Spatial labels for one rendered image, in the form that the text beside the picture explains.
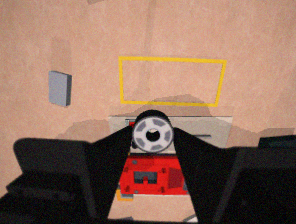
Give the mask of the grey wheel with black tyre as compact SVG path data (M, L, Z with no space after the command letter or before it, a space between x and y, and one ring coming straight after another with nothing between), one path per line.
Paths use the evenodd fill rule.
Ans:
M157 131L151 133L151 129ZM159 110L147 110L136 118L132 140L143 152L160 153L172 144L174 129L166 114Z

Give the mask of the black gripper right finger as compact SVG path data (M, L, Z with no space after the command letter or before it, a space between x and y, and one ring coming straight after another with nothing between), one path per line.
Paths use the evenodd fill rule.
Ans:
M244 168L296 168L294 147L221 149L174 127L174 148L197 222L220 222Z

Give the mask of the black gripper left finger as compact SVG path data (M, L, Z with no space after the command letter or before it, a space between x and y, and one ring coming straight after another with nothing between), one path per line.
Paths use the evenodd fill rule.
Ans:
M90 218L108 218L127 160L133 126L94 143L84 140L19 138L13 152L26 170L77 174Z

